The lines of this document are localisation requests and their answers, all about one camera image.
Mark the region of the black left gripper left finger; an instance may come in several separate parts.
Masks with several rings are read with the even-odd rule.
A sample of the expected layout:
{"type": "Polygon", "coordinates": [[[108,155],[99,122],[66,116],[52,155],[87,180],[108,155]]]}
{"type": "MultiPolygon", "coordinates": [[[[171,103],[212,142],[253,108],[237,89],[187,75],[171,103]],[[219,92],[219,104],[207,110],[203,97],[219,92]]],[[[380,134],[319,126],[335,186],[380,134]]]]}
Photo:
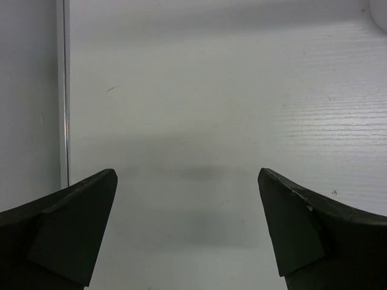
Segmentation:
{"type": "Polygon", "coordinates": [[[1,289],[88,287],[117,184],[105,169],[1,212],[1,289]]]}

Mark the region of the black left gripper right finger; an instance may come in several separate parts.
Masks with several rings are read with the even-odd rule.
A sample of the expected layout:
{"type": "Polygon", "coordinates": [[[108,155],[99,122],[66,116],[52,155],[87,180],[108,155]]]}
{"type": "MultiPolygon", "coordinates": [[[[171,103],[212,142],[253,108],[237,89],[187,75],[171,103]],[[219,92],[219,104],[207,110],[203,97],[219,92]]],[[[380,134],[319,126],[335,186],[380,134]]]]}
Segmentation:
{"type": "Polygon", "coordinates": [[[288,289],[386,289],[386,217],[262,168],[259,193],[288,289]]]}

